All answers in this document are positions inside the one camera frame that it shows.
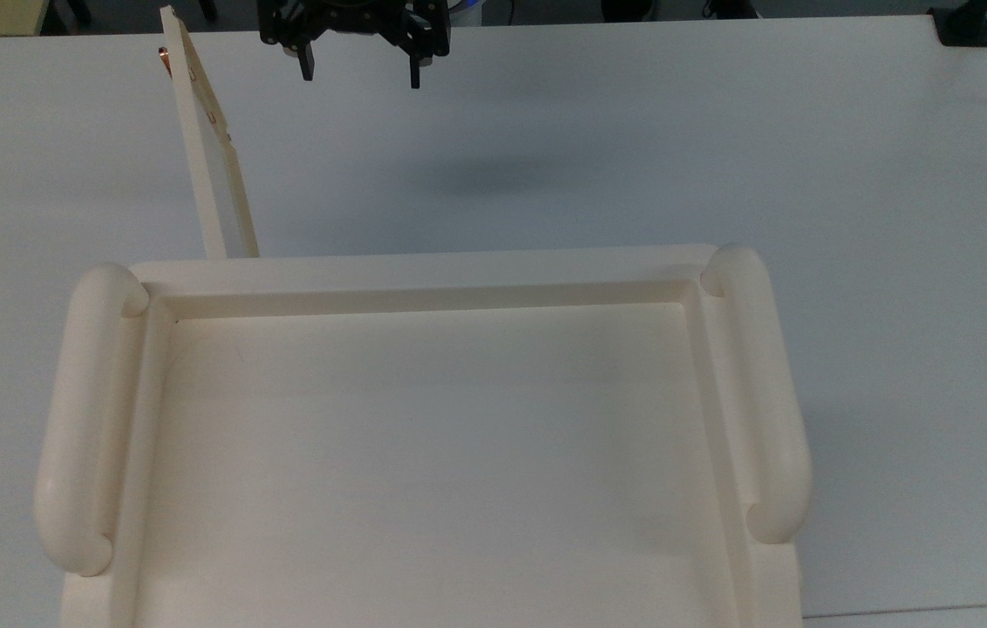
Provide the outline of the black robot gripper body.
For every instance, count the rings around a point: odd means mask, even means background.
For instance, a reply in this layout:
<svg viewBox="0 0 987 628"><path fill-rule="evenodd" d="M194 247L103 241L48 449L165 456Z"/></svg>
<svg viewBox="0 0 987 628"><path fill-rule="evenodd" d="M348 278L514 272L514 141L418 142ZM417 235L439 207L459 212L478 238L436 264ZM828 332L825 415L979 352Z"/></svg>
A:
<svg viewBox="0 0 987 628"><path fill-rule="evenodd" d="M405 55L448 56L450 11L446 1L259 1L260 40L299 60L299 44L324 33L380 36Z"/></svg>

